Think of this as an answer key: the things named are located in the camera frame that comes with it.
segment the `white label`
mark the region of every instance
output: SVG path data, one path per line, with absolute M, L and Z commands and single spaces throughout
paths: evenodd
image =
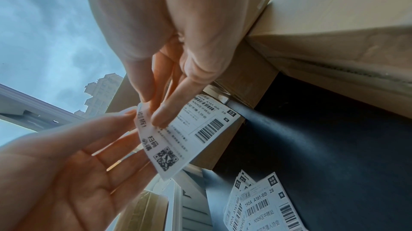
M 306 230 L 275 173 L 239 194 L 249 231 Z
M 151 124 L 149 103 L 140 103 L 135 120 L 140 141 L 162 179 L 174 176 L 206 148 L 239 114 L 200 94 L 165 129 Z
M 239 194 L 241 193 L 241 191 L 250 188 L 252 185 L 251 182 L 255 183 L 255 181 L 251 177 L 249 177 L 249 175 L 247 175 L 244 171 L 241 171 L 241 173 L 239 173 L 235 180 L 232 191 L 230 192 L 229 200 L 223 214 L 223 222 L 225 226 L 231 231 L 245 230 L 245 214 L 242 204 L 240 203 Z

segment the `sky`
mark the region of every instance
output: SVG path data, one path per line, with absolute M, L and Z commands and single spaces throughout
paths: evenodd
M 0 84 L 75 112 L 108 73 L 125 75 L 88 0 L 0 0 Z M 28 132 L 0 120 L 0 145 Z

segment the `black surface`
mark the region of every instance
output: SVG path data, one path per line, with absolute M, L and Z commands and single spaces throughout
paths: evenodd
M 310 231 L 412 230 L 412 120 L 278 75 L 204 171 L 214 230 L 241 169 L 275 171 Z

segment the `skin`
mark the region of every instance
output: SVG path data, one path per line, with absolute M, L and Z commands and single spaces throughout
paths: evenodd
M 153 125 L 162 128 L 228 67 L 241 40 L 248 4 L 248 0 L 89 2 L 141 100 L 150 101 Z
M 1 230 L 104 231 L 157 173 L 143 150 L 107 171 L 140 143 L 136 130 L 121 137 L 135 117 L 105 114 L 2 146 Z

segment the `tall building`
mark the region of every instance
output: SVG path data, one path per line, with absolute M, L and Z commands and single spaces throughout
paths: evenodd
M 74 114 L 83 118 L 91 118 L 105 113 L 122 80 L 123 77 L 110 73 L 98 79 L 97 82 L 87 84 L 85 93 L 92 96 L 85 102 L 87 109 L 85 112 L 78 110 Z

